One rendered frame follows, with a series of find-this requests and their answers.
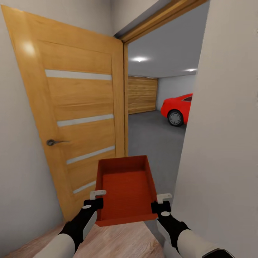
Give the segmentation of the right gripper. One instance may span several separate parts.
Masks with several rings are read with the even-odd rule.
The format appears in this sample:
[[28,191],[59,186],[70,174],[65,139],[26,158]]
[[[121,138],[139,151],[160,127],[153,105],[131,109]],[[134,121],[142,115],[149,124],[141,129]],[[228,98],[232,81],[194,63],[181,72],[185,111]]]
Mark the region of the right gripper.
[[152,202],[151,203],[151,207],[152,207],[152,213],[158,213],[158,210],[161,207],[166,208],[169,212],[171,212],[171,206],[170,206],[170,202],[169,201],[163,201],[163,204],[158,204],[158,202]]

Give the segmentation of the storage box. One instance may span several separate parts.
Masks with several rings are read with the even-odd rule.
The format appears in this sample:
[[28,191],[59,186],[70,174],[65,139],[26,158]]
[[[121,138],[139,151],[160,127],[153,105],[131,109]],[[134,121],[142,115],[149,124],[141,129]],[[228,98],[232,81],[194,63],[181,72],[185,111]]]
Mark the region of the storage box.
[[157,202],[147,155],[101,159],[98,163],[95,190],[106,190],[104,208],[98,209],[95,224],[99,227],[155,220],[152,202]]

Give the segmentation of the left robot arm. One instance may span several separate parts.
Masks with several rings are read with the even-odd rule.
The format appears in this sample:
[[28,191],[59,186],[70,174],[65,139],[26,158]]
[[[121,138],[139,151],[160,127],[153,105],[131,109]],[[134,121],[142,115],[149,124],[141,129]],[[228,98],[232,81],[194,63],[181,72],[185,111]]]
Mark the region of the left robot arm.
[[90,200],[84,201],[84,206],[71,222],[67,222],[63,230],[33,258],[73,258],[80,243],[96,222],[98,209],[104,208],[103,198],[106,190],[91,191]]

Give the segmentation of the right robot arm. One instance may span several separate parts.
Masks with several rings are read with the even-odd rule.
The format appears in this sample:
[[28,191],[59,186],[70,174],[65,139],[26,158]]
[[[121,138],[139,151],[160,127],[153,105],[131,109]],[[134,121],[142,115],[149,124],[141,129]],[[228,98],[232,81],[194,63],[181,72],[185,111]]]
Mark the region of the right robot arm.
[[170,193],[157,195],[157,202],[151,203],[152,213],[158,214],[157,226],[160,233],[177,249],[182,258],[234,258],[222,246],[201,237],[184,222],[171,217],[170,202],[163,201],[170,198]]

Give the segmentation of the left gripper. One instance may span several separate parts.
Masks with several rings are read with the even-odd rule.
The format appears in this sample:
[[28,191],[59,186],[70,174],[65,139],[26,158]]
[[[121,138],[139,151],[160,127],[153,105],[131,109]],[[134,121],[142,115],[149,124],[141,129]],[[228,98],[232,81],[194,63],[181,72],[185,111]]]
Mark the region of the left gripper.
[[84,206],[86,204],[94,203],[98,209],[103,209],[104,208],[104,201],[103,198],[97,198],[96,200],[85,200],[84,201]]

